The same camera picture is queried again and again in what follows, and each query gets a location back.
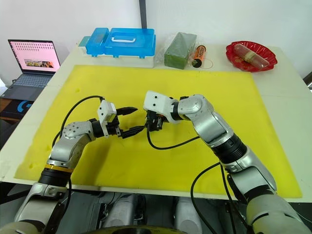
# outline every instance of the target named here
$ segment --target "white container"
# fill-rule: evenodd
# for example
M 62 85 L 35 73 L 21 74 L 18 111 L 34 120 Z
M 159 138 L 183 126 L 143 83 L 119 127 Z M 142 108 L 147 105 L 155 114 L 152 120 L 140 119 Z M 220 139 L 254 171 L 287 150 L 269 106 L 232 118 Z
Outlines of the white container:
M 89 57 L 95 63 L 95 65 L 106 65 L 116 67 L 142 67 L 142 68 L 153 68 L 155 56 L 145 56 L 145 58 L 139 58 L 138 56 L 119 56 L 114 58 L 112 55 L 98 55 L 92 57 L 87 54 L 85 46 L 78 47 L 82 57 Z

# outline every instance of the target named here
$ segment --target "laptop keyboard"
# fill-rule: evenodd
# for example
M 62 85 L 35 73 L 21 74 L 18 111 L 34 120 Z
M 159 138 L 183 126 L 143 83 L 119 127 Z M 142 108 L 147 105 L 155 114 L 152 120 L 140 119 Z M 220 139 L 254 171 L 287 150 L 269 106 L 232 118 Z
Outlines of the laptop keyboard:
M 51 77 L 22 75 L 13 84 L 32 87 L 45 87 L 50 79 Z

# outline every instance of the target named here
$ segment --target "white wall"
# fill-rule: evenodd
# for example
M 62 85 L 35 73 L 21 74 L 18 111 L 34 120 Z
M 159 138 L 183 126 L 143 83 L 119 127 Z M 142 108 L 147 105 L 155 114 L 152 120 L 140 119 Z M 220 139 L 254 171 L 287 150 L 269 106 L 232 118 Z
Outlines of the white wall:
M 1 79 L 21 74 L 8 39 L 52 40 L 62 63 L 96 27 L 141 27 L 138 0 L 0 0 Z
M 302 78 L 312 71 L 311 0 L 146 0 L 146 11 L 158 45 L 179 31 L 217 44 L 250 40 L 281 47 Z
M 146 0 L 146 10 L 157 45 L 177 31 L 251 40 L 281 47 L 302 77 L 312 71 L 312 0 Z M 8 39 L 53 40 L 63 62 L 95 27 L 140 26 L 138 0 L 0 0 L 0 77 L 20 75 Z

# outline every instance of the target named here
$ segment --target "black cable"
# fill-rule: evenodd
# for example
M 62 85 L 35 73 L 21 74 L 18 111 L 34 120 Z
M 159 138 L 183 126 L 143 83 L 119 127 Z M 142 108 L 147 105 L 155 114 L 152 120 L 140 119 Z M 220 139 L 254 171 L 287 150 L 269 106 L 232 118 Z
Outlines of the black cable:
M 113 195 L 112 200 L 111 200 L 109 203 L 107 203 L 107 205 L 106 205 L 106 206 L 109 206 L 109 205 L 113 202 L 113 200 L 114 200 L 114 198 L 115 198 L 115 194 L 116 194 L 116 192 L 114 192 L 114 195 Z
M 228 205 L 229 205 L 229 214 L 230 214 L 230 219 L 231 219 L 232 230 L 233 230 L 233 233 L 236 234 L 236 228 L 235 228 L 235 223 L 234 223 L 232 206 L 230 203 L 228 203 Z
M 69 178 L 68 180 L 68 196 L 67 196 L 67 201 L 66 201 L 66 206 L 65 206 L 65 210 L 64 210 L 64 213 L 63 213 L 63 216 L 64 214 L 66 213 L 67 211 L 67 208 L 69 206 L 69 202 L 70 202 L 70 197 L 72 196 L 72 181 L 71 179 Z
M 58 136 L 59 136 L 59 132 L 56 134 L 56 136 L 55 136 L 54 139 L 53 139 L 52 148 L 53 148 L 53 146 L 55 145 L 55 142 L 56 142 Z
M 192 183 L 192 186 L 191 186 L 191 200 L 192 200 L 192 203 L 193 203 L 193 206 L 196 210 L 196 212 L 198 213 L 199 217 L 201 218 L 201 220 L 203 220 L 203 222 L 206 224 L 206 226 L 210 229 L 210 231 L 213 233 L 213 234 L 217 234 L 217 232 L 212 228 L 212 226 L 210 225 L 210 223 L 205 219 L 204 215 L 200 212 L 200 210 L 198 209 L 198 207 L 196 206 L 195 204 L 195 200 L 194 200 L 194 186 L 197 182 L 197 180 L 204 174 L 206 173 L 207 171 L 209 171 L 210 169 L 216 167 L 217 165 L 219 165 L 220 162 L 206 168 L 204 171 L 202 171 L 201 173 L 198 174 L 198 176 L 196 176 L 196 178 L 194 179 L 193 183 Z
M 64 121 L 63 121 L 63 123 L 62 123 L 62 126 L 61 126 L 61 128 L 60 128 L 59 138 L 61 138 L 61 136 L 62 136 L 63 128 L 64 128 L 64 126 L 65 126 L 65 123 L 66 123 L 66 121 L 67 121 L 69 115 L 72 113 L 72 111 L 73 111 L 80 103 L 82 103 L 83 101 L 85 101 L 85 100 L 87 100 L 87 99 L 91 99 L 91 98 L 99 98 L 100 101 L 104 100 L 104 97 L 102 97 L 102 96 L 93 95 L 93 96 L 85 97 L 85 98 L 81 99 L 79 102 L 77 102 L 77 103 L 69 110 L 69 112 L 68 112 L 67 115 L 65 116 L 65 119 L 64 119 Z
M 184 145 L 184 144 L 187 144 L 193 140 L 196 140 L 196 139 L 199 139 L 200 137 L 199 136 L 196 136 L 196 137 L 193 137 L 192 139 L 189 139 L 185 142 L 182 142 L 178 145 L 173 145 L 173 146 L 168 146 L 168 147 L 158 147 L 158 146 L 155 146 L 152 141 L 151 141 L 151 137 L 150 137 L 150 127 L 148 126 L 147 129 L 146 129 L 146 134 L 147 134 L 147 139 L 148 139 L 148 142 L 150 143 L 150 145 L 154 148 L 154 149 L 157 149 L 157 150 L 169 150 L 169 149 L 173 149 L 175 147 L 179 147 L 181 145 Z
M 93 96 L 85 97 L 85 98 L 81 99 L 80 101 L 78 101 L 78 102 L 69 110 L 69 112 L 68 112 L 67 115 L 65 116 L 65 118 L 64 118 L 64 120 L 63 120 L 63 123 L 62 123 L 62 126 L 61 126 L 61 128 L 60 128 L 60 131 L 56 134 L 56 136 L 55 136 L 54 139 L 53 139 L 52 147 L 54 146 L 54 144 L 55 144 L 55 142 L 56 142 L 58 136 L 59 136 L 59 138 L 61 138 L 62 132 L 63 132 L 63 128 L 64 128 L 64 126 L 65 126 L 65 123 L 66 123 L 66 121 L 67 121 L 69 115 L 72 113 L 72 111 L 73 111 L 80 103 L 82 103 L 83 101 L 85 101 L 85 100 L 87 100 L 87 99 L 91 99 L 91 98 L 99 98 L 100 101 L 104 100 L 104 97 L 102 97 L 102 96 L 93 95 Z M 69 202 L 70 202 L 71 195 L 72 195 L 72 181 L 71 181 L 71 179 L 69 178 L 69 180 L 68 180 L 68 197 L 67 197 L 66 206 L 65 206 L 65 210 L 64 210 L 63 216 L 64 216 L 64 214 L 66 213 L 67 208 L 68 208 L 68 206 L 69 206 Z
M 220 164 L 220 168 L 221 168 L 221 173 L 222 173 L 222 180 L 223 180 L 223 184 L 224 184 L 224 188 L 225 188 L 225 192 L 226 192 L 226 195 L 228 196 L 229 198 L 229 201 L 230 201 L 230 204 L 232 205 L 233 209 L 235 210 L 235 212 L 237 213 L 240 221 L 242 221 L 242 223 L 244 224 L 245 228 L 247 230 L 250 229 L 250 226 L 246 223 L 246 221 L 244 220 L 244 218 L 242 217 L 242 215 L 240 214 L 239 210 L 237 209 L 237 207 L 235 206 L 232 198 L 231 198 L 231 195 L 230 195 L 230 192 L 229 192 L 229 189 L 228 189 L 228 186 L 226 184 L 226 180 L 225 180 L 225 175 L 224 175 L 224 171 L 223 171 L 223 166 Z

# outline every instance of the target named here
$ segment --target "orange cylinder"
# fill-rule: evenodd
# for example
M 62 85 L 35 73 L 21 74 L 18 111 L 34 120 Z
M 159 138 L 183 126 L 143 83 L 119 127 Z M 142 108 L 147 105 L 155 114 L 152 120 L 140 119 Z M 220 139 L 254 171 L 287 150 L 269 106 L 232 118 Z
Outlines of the orange cylinder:
M 197 47 L 196 53 L 195 53 L 193 61 L 192 61 L 193 67 L 198 68 L 202 65 L 203 60 L 205 58 L 205 53 L 206 53 L 206 47 L 205 46 L 200 45 Z

